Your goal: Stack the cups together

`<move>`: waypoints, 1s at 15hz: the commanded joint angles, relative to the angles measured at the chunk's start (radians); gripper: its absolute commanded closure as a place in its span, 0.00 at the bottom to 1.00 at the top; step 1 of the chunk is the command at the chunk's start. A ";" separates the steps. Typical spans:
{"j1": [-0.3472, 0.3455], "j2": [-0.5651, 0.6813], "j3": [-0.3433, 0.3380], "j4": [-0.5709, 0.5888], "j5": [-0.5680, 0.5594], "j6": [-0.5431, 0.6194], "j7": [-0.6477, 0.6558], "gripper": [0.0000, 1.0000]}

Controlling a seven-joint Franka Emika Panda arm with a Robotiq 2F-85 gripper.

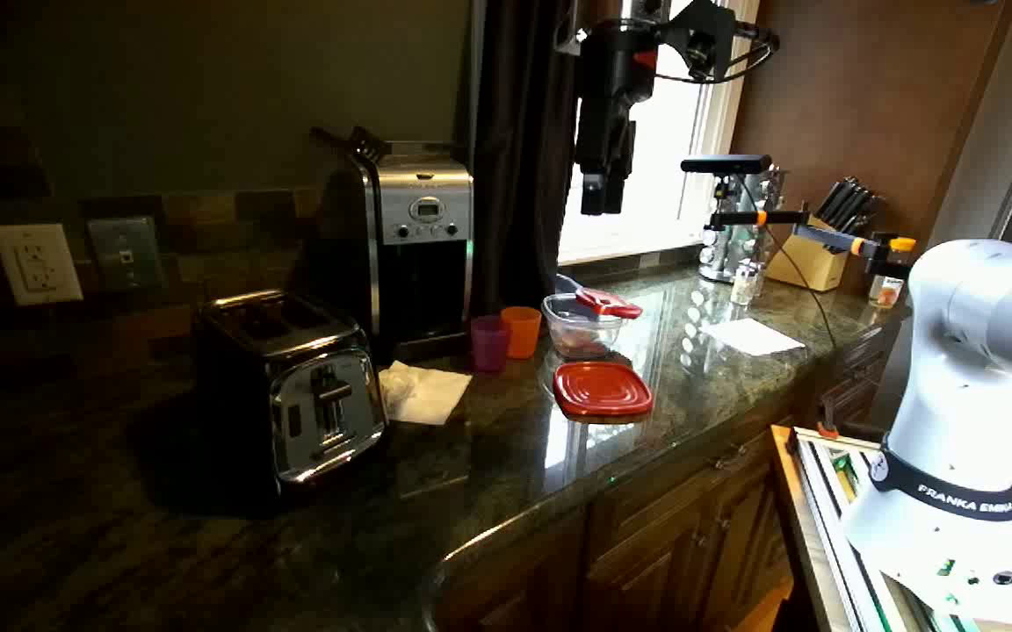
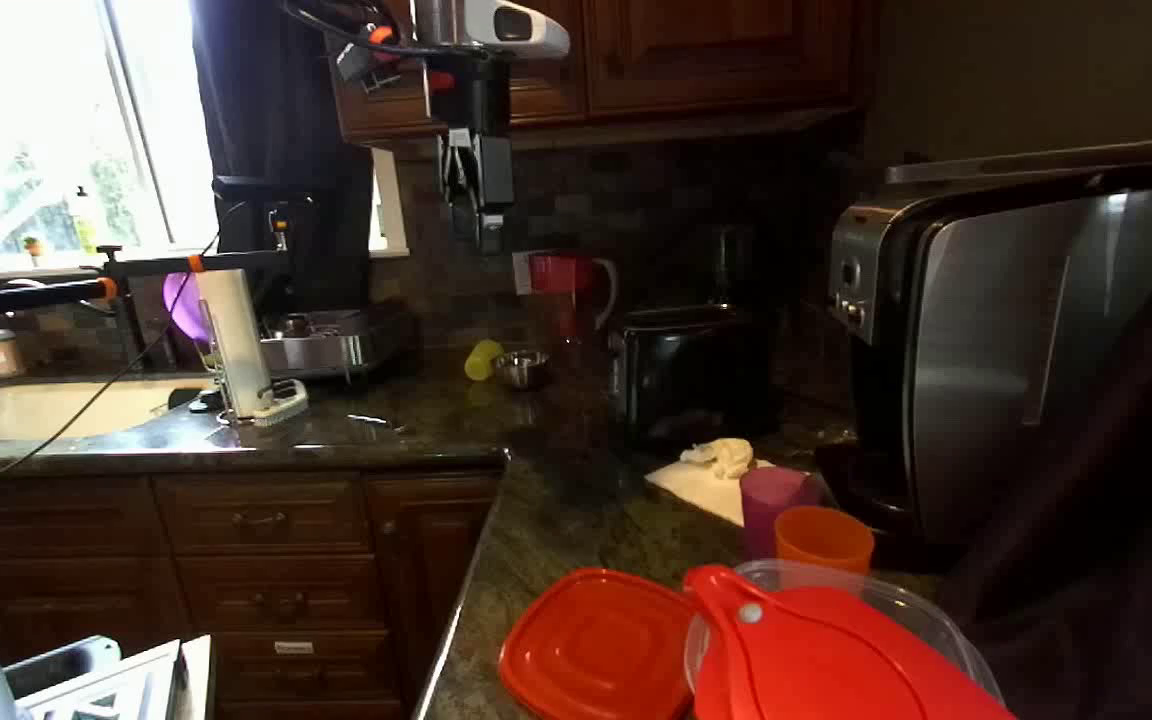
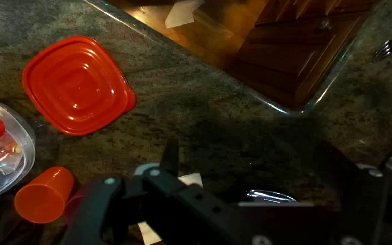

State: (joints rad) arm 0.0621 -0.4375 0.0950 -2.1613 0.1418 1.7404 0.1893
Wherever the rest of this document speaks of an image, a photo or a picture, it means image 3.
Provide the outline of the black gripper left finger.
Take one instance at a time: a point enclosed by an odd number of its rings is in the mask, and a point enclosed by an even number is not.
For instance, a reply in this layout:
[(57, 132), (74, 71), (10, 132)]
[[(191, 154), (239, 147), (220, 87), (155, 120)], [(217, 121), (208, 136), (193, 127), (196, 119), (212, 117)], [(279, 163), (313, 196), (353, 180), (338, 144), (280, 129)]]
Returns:
[(157, 165), (127, 178), (92, 181), (59, 245), (123, 245), (129, 227), (145, 222), (166, 245), (232, 245), (232, 210), (196, 184), (178, 180), (178, 142)]

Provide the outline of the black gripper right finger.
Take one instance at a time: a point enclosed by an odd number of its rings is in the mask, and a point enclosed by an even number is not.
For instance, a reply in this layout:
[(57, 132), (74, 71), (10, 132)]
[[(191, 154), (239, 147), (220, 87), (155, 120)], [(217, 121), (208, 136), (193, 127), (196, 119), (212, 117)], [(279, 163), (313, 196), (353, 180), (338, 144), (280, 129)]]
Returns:
[(338, 210), (328, 212), (321, 240), (328, 245), (379, 245), (383, 226), (392, 225), (392, 154), (370, 166), (326, 148), (314, 153), (313, 163), (338, 202)]

